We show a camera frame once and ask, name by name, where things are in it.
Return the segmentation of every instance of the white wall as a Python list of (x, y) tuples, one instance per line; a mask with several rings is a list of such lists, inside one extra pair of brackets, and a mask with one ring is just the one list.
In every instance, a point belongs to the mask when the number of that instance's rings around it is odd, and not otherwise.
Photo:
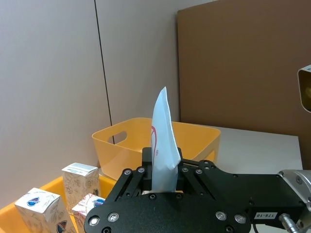
[(6, 0), (0, 7), (0, 208), (97, 164), (109, 125), (94, 1)]
[(112, 123), (152, 117), (168, 89), (179, 120), (175, 14), (208, 0), (97, 0)]

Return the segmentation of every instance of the orange basket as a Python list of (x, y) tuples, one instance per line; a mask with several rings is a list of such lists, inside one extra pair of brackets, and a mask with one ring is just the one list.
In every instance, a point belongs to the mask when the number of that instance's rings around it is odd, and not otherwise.
[[(108, 196), (115, 183), (116, 182), (114, 180), (100, 176), (100, 185), (103, 198)], [(46, 184), (41, 187), (41, 189), (61, 195), (63, 201), (66, 202), (62, 177)], [(76, 227), (73, 216), (70, 217)], [(14, 206), (14, 203), (11, 203), (0, 210), (0, 233), (29, 233), (29, 230), (21, 218), (17, 208)]]
[[(141, 166), (141, 151), (150, 146), (151, 119), (133, 118), (93, 134), (98, 159), (103, 173), (117, 180), (125, 168), (135, 170)], [(220, 131), (215, 128), (172, 122), (177, 146), (183, 158), (200, 161), (217, 160)], [(112, 136), (126, 133), (126, 138), (116, 144)]]

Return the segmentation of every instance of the white table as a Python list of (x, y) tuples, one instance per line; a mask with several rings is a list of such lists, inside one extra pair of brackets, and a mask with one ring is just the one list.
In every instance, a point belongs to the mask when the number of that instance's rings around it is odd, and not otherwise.
[[(302, 169), (297, 136), (213, 127), (221, 130), (217, 167), (230, 173), (276, 174)], [(259, 233), (285, 233), (257, 225)]]

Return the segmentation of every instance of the silver metal part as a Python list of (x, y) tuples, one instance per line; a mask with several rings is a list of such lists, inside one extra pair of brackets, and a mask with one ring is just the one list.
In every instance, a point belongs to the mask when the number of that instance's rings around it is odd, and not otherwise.
[(311, 212), (311, 170), (283, 170), (278, 173)]
[(187, 172), (187, 171), (189, 171), (189, 169), (188, 169), (188, 168), (186, 168), (186, 167), (183, 167), (181, 170), (182, 170), (183, 172)]
[(201, 170), (201, 169), (196, 169), (196, 170), (195, 170), (195, 173), (196, 173), (196, 174), (202, 174), (202, 170)]
[(115, 213), (115, 212), (110, 213), (110, 214), (108, 215), (108, 221), (109, 221), (109, 222), (115, 222), (115, 221), (117, 221), (118, 219), (119, 219), (119, 215), (118, 215), (117, 213)]
[(300, 228), (300, 233), (311, 232), (311, 213), (309, 210), (305, 210), (301, 215), (300, 220), (297, 222), (297, 226)]
[(217, 211), (215, 214), (216, 218), (218, 218), (220, 221), (225, 221), (227, 219), (227, 215), (223, 211)]
[(144, 172), (145, 169), (143, 167), (138, 168), (138, 172)]
[(243, 215), (234, 215), (234, 219), (240, 224), (246, 223), (246, 218)]
[(93, 217), (93, 218), (91, 218), (89, 221), (88, 221), (88, 224), (90, 225), (90, 226), (96, 226), (97, 224), (99, 223), (99, 218), (98, 217)]
[(285, 230), (287, 230), (289, 233), (298, 233), (299, 228), (294, 223), (294, 221), (291, 219), (289, 214), (281, 214), (278, 219), (281, 221), (283, 227)]
[(131, 170), (125, 170), (125, 171), (124, 171), (124, 174), (125, 174), (125, 175), (131, 174)]

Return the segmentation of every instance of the small cardboard box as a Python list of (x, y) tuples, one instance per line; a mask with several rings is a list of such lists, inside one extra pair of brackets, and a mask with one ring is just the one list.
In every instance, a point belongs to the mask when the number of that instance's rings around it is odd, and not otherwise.
[(72, 212), (79, 233), (85, 233), (84, 222), (86, 221), (86, 216), (90, 210), (94, 207), (102, 205), (104, 202), (104, 198), (100, 198), (89, 193), (76, 206), (73, 207)]
[(76, 233), (60, 195), (31, 189), (15, 202), (25, 224), (33, 233)]
[(79, 163), (71, 164), (62, 169), (67, 201), (67, 210), (72, 208), (88, 193), (100, 195), (99, 171), (95, 166)]

